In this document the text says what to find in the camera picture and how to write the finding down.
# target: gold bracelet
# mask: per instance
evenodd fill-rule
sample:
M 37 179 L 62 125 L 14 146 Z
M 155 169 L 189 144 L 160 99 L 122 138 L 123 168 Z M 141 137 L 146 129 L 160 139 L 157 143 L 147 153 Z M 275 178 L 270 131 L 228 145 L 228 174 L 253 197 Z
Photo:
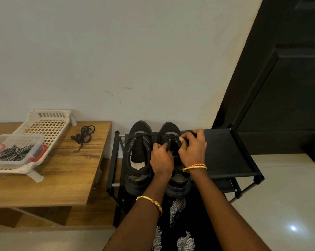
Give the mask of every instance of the gold bracelet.
M 187 170 L 189 170 L 191 168 L 205 168 L 206 169 L 206 165 L 205 164 L 194 164 L 194 165 L 183 168 L 182 171 L 187 173 Z
M 142 195 L 142 196 L 138 196 L 137 197 L 137 199 L 135 200 L 135 201 L 138 201 L 138 199 L 139 198 L 145 198 L 145 199 L 147 199 L 147 200 L 149 200 L 149 201 L 151 201 L 152 203 L 154 203 L 156 206 L 157 206 L 157 208 L 159 209 L 159 211 L 160 211 L 160 215 L 159 215 L 159 217 L 160 216 L 162 216 L 162 208 L 161 208 L 161 206 L 160 206 L 160 204 L 157 202 L 157 201 L 155 201 L 154 199 L 152 199 L 152 198 L 149 198 L 149 197 L 147 197 L 147 196 L 144 196 L 144 195 Z

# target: tiled floor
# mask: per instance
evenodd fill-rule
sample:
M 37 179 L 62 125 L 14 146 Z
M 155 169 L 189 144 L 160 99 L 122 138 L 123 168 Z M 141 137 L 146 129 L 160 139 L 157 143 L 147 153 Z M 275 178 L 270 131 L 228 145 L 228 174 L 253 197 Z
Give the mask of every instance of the tiled floor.
M 315 250 L 315 164 L 303 154 L 253 158 L 266 179 L 235 208 L 272 250 Z M 238 182 L 244 188 L 252 178 Z M 0 250 L 101 250 L 112 232 L 0 233 Z

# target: gold bangle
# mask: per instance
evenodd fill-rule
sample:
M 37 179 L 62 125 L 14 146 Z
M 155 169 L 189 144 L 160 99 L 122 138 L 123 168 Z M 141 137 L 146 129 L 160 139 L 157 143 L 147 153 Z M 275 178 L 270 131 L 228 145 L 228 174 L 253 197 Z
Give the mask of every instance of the gold bangle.
M 149 198 L 149 197 L 147 197 L 147 196 L 144 196 L 144 195 L 142 195 L 142 196 L 138 196 L 137 197 L 137 199 L 135 200 L 135 201 L 138 201 L 138 199 L 139 198 L 145 198 L 145 199 L 147 199 L 147 200 L 149 200 L 149 201 L 151 201 L 152 203 L 154 203 L 156 206 L 157 206 L 157 208 L 159 209 L 159 211 L 160 211 L 160 215 L 159 215 L 159 217 L 161 217 L 162 216 L 162 208 L 161 208 L 161 206 L 160 206 L 160 204 L 157 202 L 157 201 L 155 201 L 154 199 L 152 199 L 152 198 Z
M 189 170 L 191 168 L 205 168 L 206 169 L 206 165 L 205 164 L 194 164 L 194 165 L 188 166 L 186 168 L 183 168 L 182 171 L 187 173 L 187 170 Z

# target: black shoe rack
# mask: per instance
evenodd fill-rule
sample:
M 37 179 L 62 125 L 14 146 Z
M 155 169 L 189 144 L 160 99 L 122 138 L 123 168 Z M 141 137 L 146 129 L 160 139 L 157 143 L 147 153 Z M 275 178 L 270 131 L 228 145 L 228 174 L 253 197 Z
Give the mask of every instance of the black shoe rack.
M 264 180 L 262 173 L 235 130 L 232 128 L 211 129 L 204 130 L 204 134 L 207 142 L 205 153 L 207 172 L 222 193 L 235 193 L 235 197 L 230 203 L 241 198 L 244 193 L 254 186 L 259 185 Z M 156 141 L 157 136 L 157 132 L 153 133 L 153 142 Z M 107 181 L 106 191 L 116 203 L 116 211 L 113 220 L 115 227 L 118 227 L 136 199 L 136 196 L 130 195 L 125 189 L 125 161 L 123 161 L 122 164 L 120 182 L 114 182 L 119 146 L 125 154 L 124 143 L 126 143 L 127 137 L 128 134 L 121 135 L 119 131 L 115 132 Z M 253 183 L 244 190 L 241 190 L 236 178 L 249 176 L 253 177 Z M 115 187 L 119 187 L 117 197 L 115 196 Z

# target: black sneaker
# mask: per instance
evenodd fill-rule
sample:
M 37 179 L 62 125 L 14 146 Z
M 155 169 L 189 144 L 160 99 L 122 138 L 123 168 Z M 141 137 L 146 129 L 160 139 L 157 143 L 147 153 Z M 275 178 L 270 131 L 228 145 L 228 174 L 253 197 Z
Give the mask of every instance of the black sneaker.
M 181 131 L 175 124 L 166 122 L 157 137 L 158 144 L 168 143 L 167 151 L 170 150 L 174 157 L 175 167 L 166 189 L 166 194 L 174 198 L 185 197 L 191 189 L 190 174 L 182 171 L 184 165 L 178 153 L 182 145 L 180 135 Z
M 152 130 L 144 121 L 136 122 L 129 133 L 124 159 L 126 164 L 125 188 L 131 195 L 142 195 L 153 178 L 151 151 Z

